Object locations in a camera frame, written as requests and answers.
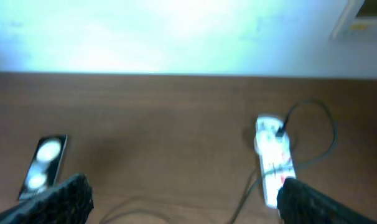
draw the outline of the power strip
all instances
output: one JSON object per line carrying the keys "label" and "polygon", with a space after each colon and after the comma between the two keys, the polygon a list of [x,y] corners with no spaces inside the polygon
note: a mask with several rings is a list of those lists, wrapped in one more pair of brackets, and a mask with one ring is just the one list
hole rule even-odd
{"label": "power strip", "polygon": [[[292,167],[287,133],[276,138],[283,122],[274,116],[259,116],[256,121],[255,151],[259,154],[262,175],[281,167]],[[274,171],[263,179],[264,201],[270,208],[277,208],[278,191],[286,178],[296,178],[294,168]]]}

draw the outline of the wooden table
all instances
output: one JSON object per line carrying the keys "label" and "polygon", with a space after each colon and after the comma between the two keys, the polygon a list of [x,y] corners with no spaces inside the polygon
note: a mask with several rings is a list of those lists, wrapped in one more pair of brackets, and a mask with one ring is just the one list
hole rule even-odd
{"label": "wooden table", "polygon": [[[68,134],[60,181],[94,188],[88,223],[226,223],[250,174],[261,113],[319,98],[338,124],[335,152],[297,178],[377,220],[377,81],[0,73],[0,211],[15,205],[37,141]],[[326,150],[317,107],[289,124],[294,161]],[[129,212],[141,213],[124,215]],[[279,223],[254,191],[237,223]]]}

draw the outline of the black cable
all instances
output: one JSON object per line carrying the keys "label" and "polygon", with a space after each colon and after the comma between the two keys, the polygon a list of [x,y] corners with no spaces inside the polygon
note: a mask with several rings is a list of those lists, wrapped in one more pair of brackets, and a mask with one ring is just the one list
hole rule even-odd
{"label": "black cable", "polygon": [[265,176],[269,175],[269,174],[273,174],[275,172],[281,172],[281,171],[284,171],[284,170],[289,170],[289,169],[292,169],[294,168],[295,170],[298,170],[298,169],[301,169],[301,168],[305,168],[309,165],[312,165],[318,161],[320,161],[321,159],[324,159],[325,157],[327,157],[329,154],[331,154],[332,150],[333,150],[333,147],[335,145],[335,142],[337,140],[337,126],[335,124],[335,121],[334,121],[334,118],[330,112],[330,110],[328,109],[327,105],[325,105],[322,101],[320,100],[316,100],[316,99],[308,99],[308,100],[304,100],[304,101],[300,101],[298,103],[296,103],[294,106],[292,106],[287,115],[286,115],[286,118],[284,120],[284,124],[282,125],[282,127],[279,128],[279,130],[277,131],[276,133],[276,137],[278,138],[279,136],[282,136],[284,135],[284,133],[286,132],[286,127],[287,127],[287,123],[289,121],[289,118],[292,114],[292,112],[298,107],[298,106],[304,106],[304,105],[308,105],[308,104],[316,104],[316,105],[319,105],[323,111],[325,112],[325,114],[327,115],[329,121],[331,122],[331,126],[332,126],[332,134],[333,134],[333,138],[332,138],[332,142],[330,144],[330,146],[328,147],[328,149],[321,153],[319,156],[307,161],[307,162],[302,162],[296,166],[288,166],[288,167],[280,167],[278,169],[274,169],[274,170],[270,170],[268,172],[265,172],[260,178],[258,178],[254,183],[253,185],[249,188],[249,190],[247,191],[246,194],[243,195],[243,197],[241,198],[238,206],[237,206],[237,209],[235,210],[233,216],[231,217],[230,221],[228,222],[229,224],[234,224],[234,222],[236,221],[238,215],[240,214],[240,211],[242,210],[242,208],[244,207],[244,204],[245,202],[247,201],[248,197],[251,195],[252,191],[262,182],[262,180],[265,178]]}

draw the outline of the white circle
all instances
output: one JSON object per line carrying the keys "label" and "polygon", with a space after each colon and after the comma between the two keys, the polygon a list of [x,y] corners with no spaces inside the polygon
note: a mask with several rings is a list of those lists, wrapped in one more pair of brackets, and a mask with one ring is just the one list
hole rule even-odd
{"label": "white circle", "polygon": [[49,139],[39,147],[37,160],[39,162],[50,162],[58,156],[61,149],[62,145],[58,139]]}
{"label": "white circle", "polygon": [[37,174],[28,180],[28,187],[30,189],[37,189],[45,184],[47,176],[45,174]]}

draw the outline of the yellow label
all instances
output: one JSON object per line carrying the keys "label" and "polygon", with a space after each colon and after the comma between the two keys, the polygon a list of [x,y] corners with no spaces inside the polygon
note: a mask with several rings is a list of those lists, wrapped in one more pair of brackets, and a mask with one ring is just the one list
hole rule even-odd
{"label": "yellow label", "polygon": [[365,30],[368,28],[367,24],[353,24],[350,26],[350,29],[352,30]]}

